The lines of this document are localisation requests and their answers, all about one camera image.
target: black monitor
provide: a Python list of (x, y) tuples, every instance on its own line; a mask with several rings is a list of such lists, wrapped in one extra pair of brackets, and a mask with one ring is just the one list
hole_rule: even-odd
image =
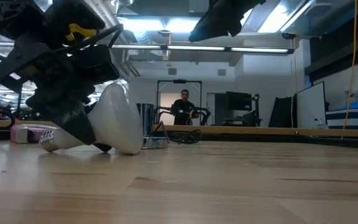
[(248, 93), (226, 92), (227, 110), (252, 110), (252, 95)]

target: ceiling light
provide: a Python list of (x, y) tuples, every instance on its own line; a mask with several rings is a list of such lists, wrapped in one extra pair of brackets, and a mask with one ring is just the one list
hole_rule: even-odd
[(241, 25), (243, 26), (246, 22), (248, 17), (251, 15), (253, 9), (249, 9), (246, 13), (244, 13), (244, 18), (241, 19)]
[[(0, 93), (14, 93), (12, 90), (0, 90)], [(22, 93), (34, 94), (35, 91), (23, 90)]]
[(164, 30), (160, 19), (128, 19), (120, 17), (118, 21), (124, 25), (125, 30), (132, 32)]
[(170, 19), (166, 30), (171, 32), (189, 33), (197, 25), (199, 18), (194, 19)]
[(252, 47), (208, 47), (208, 46), (186, 46), (186, 45), (113, 45), (114, 49), (131, 50), (201, 50), (220, 52), (248, 52), (248, 53), (281, 53), (292, 54), (293, 49), (269, 49)]
[(271, 33), (277, 32), (281, 27), (289, 19), (289, 13), (287, 13), (287, 9), (283, 5), (278, 5), (276, 8), (270, 13), (268, 18), (263, 23), (262, 27), (258, 30), (260, 33)]
[(126, 49), (126, 50), (160, 50), (159, 45), (130, 45), (130, 44), (121, 44), (113, 45), (112, 49)]
[(224, 47), (202, 47), (202, 46), (174, 46), (169, 45), (168, 50), (210, 50), (210, 51), (222, 51)]
[(286, 29), (289, 28), (290, 25), (292, 25), (312, 4), (314, 3), (314, 0), (308, 1), (308, 3), (305, 4), (281, 29), (280, 31), (283, 32)]
[(14, 45), (14, 42), (0, 42), (0, 47), (13, 47)]
[(232, 52), (254, 52), (254, 53), (288, 53), (288, 49), (263, 49), (250, 47), (232, 47)]

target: yellow cable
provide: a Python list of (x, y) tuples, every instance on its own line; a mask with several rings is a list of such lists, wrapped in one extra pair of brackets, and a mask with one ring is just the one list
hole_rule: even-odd
[(343, 125), (343, 129), (346, 129), (347, 119), (349, 117), (349, 107), (350, 107), (350, 103), (351, 103), (352, 85), (353, 85), (353, 79), (354, 79), (354, 65), (356, 64), (356, 50), (357, 50), (357, 0), (354, 0), (352, 76), (351, 76), (351, 84), (350, 84), (350, 87), (349, 87), (349, 94), (347, 96), (346, 117), (345, 117), (345, 123)]

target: black shirt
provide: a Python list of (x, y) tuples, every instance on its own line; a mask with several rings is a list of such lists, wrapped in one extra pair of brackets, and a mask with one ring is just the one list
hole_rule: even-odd
[[(182, 99), (176, 100), (173, 103), (175, 110), (182, 110), (186, 112), (190, 112), (192, 108), (194, 108), (194, 104), (189, 101), (183, 101)], [(188, 125), (189, 114), (188, 113), (180, 113), (175, 116), (175, 120), (173, 122), (174, 125)]]

